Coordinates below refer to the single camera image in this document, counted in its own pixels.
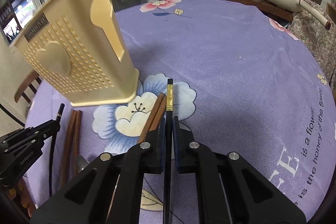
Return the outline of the brown wooden chopstick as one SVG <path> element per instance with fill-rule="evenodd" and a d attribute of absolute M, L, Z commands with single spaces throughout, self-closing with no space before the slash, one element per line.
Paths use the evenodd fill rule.
<path fill-rule="evenodd" d="M 72 146 L 73 175 L 74 176 L 78 174 L 77 167 L 76 167 L 76 158 L 79 155 L 81 118 L 82 118 L 82 111 L 78 110 L 76 113 L 75 130 L 74 130 L 74 135 L 73 135 L 73 146 Z"/>
<path fill-rule="evenodd" d="M 70 164 L 70 153 L 72 149 L 72 141 L 75 130 L 75 122 L 76 122 L 77 111 L 73 110 L 70 116 L 70 121 L 68 123 L 66 138 L 64 141 L 64 149 L 63 149 L 63 158 L 61 163 L 61 187 L 63 187 L 68 181 L 68 171 Z"/>
<path fill-rule="evenodd" d="M 155 114 L 155 117 L 154 117 L 154 119 L 152 121 L 152 124 L 151 124 L 151 126 L 149 128 L 149 131 L 153 131 L 153 130 L 155 130 L 155 129 L 158 128 L 159 123 L 160 123 L 160 121 L 162 119 L 162 116 L 165 114 L 165 111 L 166 111 L 166 100 L 167 100 L 167 98 L 164 95 L 163 99 L 161 100 L 161 103 L 159 105 L 159 108 L 158 108 L 158 110 L 157 110 L 157 112 Z"/>
<path fill-rule="evenodd" d="M 157 98 L 157 100 L 156 100 L 156 102 L 155 102 L 155 104 L 154 104 L 152 110 L 151 110 L 150 116 L 149 116 L 149 118 L 147 119 L 146 124 L 145 124 L 144 127 L 143 127 L 143 130 L 142 130 L 142 132 L 141 132 L 141 135 L 140 135 L 139 138 L 138 138 L 138 141 L 137 141 L 138 144 L 139 144 L 139 143 L 142 143 L 142 142 L 145 140 L 146 135 L 147 135 L 147 133 L 149 132 L 150 126 L 151 126 L 151 124 L 153 123 L 153 119 L 155 118 L 155 116 L 156 116 L 156 114 L 157 114 L 157 111 L 158 111 L 158 109 L 159 109 L 159 107 L 160 107 L 160 104 L 161 104 L 163 98 L 164 98 L 164 94 L 163 94 L 163 93 L 160 93 L 160 94 L 158 95 L 158 98 Z"/>

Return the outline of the black gold-banded chopstick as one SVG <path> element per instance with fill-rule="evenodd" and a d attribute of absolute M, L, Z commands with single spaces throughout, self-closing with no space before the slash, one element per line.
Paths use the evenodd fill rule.
<path fill-rule="evenodd" d="M 167 80 L 166 125 L 165 125 L 165 168 L 163 185 L 163 224 L 170 221 L 170 186 L 171 186 L 171 144 L 173 120 L 173 79 Z"/>

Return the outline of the beige plastic utensil holder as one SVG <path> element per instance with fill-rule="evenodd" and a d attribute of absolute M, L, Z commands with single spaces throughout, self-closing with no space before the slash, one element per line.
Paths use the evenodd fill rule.
<path fill-rule="evenodd" d="M 139 71 L 111 0 L 46 0 L 11 45 L 74 107 L 136 96 Z"/>

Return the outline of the metal spoon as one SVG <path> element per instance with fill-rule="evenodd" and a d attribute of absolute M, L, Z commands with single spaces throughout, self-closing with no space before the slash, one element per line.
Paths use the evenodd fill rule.
<path fill-rule="evenodd" d="M 76 156 L 75 163 L 76 163 L 77 173 L 80 173 L 89 164 L 89 162 L 86 161 L 86 159 L 84 159 L 84 157 L 82 157 L 82 155 L 77 155 Z"/>

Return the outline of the wooden chair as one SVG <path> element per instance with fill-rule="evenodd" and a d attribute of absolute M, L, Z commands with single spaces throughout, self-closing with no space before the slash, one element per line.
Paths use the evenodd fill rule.
<path fill-rule="evenodd" d="M 33 82 L 37 82 L 38 85 L 42 83 L 42 79 L 40 78 L 40 75 L 35 71 L 32 70 L 27 77 L 22 81 L 22 83 L 17 88 L 17 91 L 14 95 L 14 101 L 15 103 L 18 103 L 19 99 L 22 97 L 28 104 L 31 103 L 31 99 L 26 94 L 26 89 L 30 89 L 30 91 L 33 92 L 33 94 L 36 94 L 37 89 L 33 85 Z"/>

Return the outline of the purple floral tablecloth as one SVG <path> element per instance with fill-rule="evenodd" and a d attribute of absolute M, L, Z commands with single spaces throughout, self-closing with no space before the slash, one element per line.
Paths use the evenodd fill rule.
<path fill-rule="evenodd" d="M 308 223 L 334 223 L 326 200 L 335 176 L 335 102 L 310 50 L 256 7 L 167 4 L 117 13 L 138 88 L 129 103 L 80 108 L 80 155 L 93 161 L 136 145 L 172 79 L 174 115 L 196 142 L 244 157 Z"/>

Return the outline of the floral cloth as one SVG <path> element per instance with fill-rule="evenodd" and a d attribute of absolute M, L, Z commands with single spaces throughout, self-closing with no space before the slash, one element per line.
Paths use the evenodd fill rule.
<path fill-rule="evenodd" d="M 319 63 L 329 85 L 333 88 L 335 81 L 335 23 L 319 4 L 310 0 L 307 2 L 331 23 L 330 29 L 327 30 L 315 17 L 303 10 L 293 14 L 293 21 L 288 30 L 305 44 Z"/>

